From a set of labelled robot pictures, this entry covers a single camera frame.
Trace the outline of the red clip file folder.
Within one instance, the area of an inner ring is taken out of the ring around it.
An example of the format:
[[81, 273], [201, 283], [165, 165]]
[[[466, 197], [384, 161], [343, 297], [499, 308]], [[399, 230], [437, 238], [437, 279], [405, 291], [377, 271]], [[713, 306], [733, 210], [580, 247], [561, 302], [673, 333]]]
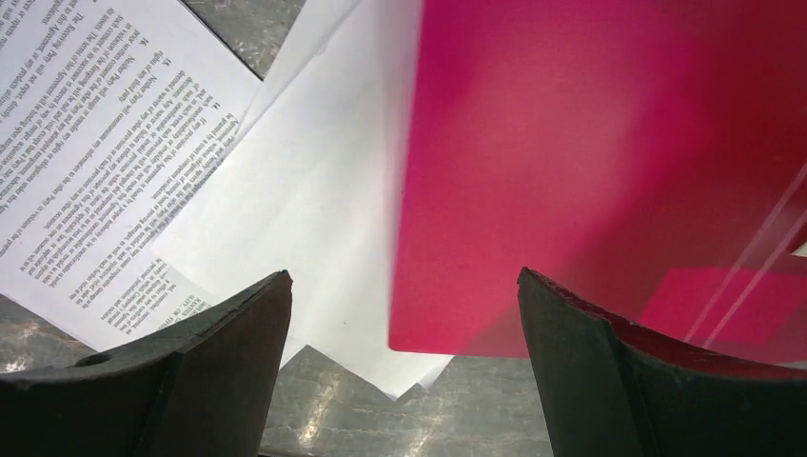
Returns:
[[803, 361], [805, 3], [425, 2], [389, 346], [523, 356], [523, 268]]

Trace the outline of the white paper stack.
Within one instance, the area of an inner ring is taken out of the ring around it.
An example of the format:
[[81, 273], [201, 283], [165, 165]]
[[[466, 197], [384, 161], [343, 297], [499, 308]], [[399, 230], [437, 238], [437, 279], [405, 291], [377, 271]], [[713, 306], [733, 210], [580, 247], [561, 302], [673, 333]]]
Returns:
[[449, 363], [387, 341], [422, 10], [353, 2], [153, 246], [208, 298], [288, 272], [284, 359], [315, 348], [394, 399]]

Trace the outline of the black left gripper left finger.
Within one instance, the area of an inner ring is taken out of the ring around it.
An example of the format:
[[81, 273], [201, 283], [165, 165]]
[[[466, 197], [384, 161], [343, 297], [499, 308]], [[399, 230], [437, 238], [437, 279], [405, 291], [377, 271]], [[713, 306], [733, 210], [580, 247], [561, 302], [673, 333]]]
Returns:
[[5, 456], [255, 456], [289, 328], [278, 271], [65, 368], [1, 378]]

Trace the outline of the printed text paper sheet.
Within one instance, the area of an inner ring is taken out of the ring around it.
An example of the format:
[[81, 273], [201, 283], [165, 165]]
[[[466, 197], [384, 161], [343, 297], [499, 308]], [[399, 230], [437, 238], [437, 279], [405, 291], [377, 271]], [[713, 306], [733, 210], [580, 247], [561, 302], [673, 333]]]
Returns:
[[1, 5], [1, 292], [98, 351], [205, 308], [152, 252], [260, 79], [181, 1]]

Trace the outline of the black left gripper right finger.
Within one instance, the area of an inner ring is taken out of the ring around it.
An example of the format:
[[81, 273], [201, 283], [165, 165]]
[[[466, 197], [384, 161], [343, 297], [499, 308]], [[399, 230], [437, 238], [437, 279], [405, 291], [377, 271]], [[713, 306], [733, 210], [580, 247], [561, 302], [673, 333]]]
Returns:
[[522, 329], [557, 456], [802, 456], [806, 373], [699, 348], [529, 268]]

